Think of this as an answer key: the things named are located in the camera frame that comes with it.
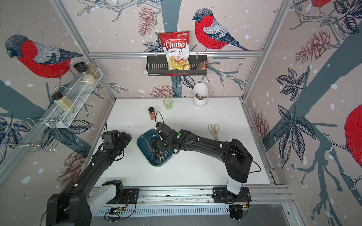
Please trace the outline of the pink handled scissors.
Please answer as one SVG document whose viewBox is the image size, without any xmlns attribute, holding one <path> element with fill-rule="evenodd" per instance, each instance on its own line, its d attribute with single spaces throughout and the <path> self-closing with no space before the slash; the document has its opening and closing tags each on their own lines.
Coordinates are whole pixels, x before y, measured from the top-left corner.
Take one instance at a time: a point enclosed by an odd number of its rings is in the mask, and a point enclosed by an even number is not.
<svg viewBox="0 0 362 226">
<path fill-rule="evenodd" d="M 165 160 L 165 158 L 164 158 L 163 152 L 159 152 L 159 151 L 154 152 L 154 161 L 155 161 L 156 165 L 161 164 L 164 160 Z"/>
</svg>

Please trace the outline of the black scissors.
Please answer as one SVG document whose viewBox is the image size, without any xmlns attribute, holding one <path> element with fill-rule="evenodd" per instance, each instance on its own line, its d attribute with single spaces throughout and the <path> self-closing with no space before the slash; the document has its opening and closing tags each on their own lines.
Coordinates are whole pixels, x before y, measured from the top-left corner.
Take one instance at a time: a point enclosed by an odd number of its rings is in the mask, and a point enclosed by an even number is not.
<svg viewBox="0 0 362 226">
<path fill-rule="evenodd" d="M 152 136 L 151 141 L 149 142 L 150 149 L 151 149 L 151 156 L 154 158 L 154 160 L 156 160 L 157 158 L 160 158 L 160 156 L 162 155 L 162 152 L 160 151 L 160 149 L 157 145 L 158 140 L 159 139 L 157 136 Z"/>
</svg>

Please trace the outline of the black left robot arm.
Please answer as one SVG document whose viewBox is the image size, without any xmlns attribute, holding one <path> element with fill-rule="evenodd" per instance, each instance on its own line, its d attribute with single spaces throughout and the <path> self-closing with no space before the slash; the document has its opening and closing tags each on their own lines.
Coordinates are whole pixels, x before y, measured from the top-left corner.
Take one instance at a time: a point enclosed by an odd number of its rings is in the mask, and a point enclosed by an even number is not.
<svg viewBox="0 0 362 226">
<path fill-rule="evenodd" d="M 105 204 L 115 199 L 129 201 L 120 180 L 104 183 L 101 189 L 91 195 L 96 182 L 102 174 L 117 161 L 132 140 L 125 132 L 107 131 L 104 142 L 81 175 L 60 194 L 53 194 L 46 209 L 47 226 L 89 226 L 95 213 Z"/>
</svg>

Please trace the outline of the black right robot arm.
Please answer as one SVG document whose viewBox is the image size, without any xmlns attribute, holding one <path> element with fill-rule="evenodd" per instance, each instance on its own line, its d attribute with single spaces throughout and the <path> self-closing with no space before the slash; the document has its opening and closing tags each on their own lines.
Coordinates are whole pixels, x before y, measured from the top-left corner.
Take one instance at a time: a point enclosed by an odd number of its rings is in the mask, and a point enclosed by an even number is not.
<svg viewBox="0 0 362 226">
<path fill-rule="evenodd" d="M 226 186 L 229 194 L 238 195 L 247 182 L 253 157 L 239 140 L 216 141 L 187 130 L 177 132 L 164 122 L 156 123 L 156 134 L 161 139 L 160 148 L 173 149 L 175 153 L 198 152 L 222 161 L 230 178 Z"/>
</svg>

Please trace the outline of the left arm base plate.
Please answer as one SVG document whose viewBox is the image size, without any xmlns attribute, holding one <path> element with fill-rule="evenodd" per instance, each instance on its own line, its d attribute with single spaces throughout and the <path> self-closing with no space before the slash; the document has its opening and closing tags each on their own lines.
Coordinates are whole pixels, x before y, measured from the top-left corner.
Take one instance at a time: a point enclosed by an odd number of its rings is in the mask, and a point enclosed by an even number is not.
<svg viewBox="0 0 362 226">
<path fill-rule="evenodd" d="M 122 194 L 117 194 L 107 204 L 136 204 L 139 197 L 138 188 L 124 188 Z"/>
</svg>

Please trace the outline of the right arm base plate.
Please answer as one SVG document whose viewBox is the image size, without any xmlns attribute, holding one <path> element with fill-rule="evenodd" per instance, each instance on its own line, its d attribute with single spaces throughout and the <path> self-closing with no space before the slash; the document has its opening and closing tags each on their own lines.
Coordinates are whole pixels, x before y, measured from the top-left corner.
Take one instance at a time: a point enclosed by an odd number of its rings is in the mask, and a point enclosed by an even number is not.
<svg viewBox="0 0 362 226">
<path fill-rule="evenodd" d="M 242 187 L 237 195 L 229 192 L 226 187 L 213 187 L 211 196 L 215 203 L 233 204 L 233 203 L 249 203 L 252 201 L 249 189 Z"/>
</svg>

